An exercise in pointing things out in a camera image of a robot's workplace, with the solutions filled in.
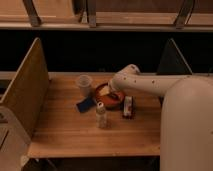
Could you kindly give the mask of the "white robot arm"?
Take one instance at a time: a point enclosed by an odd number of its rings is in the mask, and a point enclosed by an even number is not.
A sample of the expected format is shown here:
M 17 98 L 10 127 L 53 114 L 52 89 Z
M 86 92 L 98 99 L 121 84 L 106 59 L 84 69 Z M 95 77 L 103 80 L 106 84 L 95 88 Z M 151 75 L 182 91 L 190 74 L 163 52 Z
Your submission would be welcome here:
M 109 81 L 163 98 L 160 171 L 213 171 L 213 77 L 142 75 L 130 64 Z

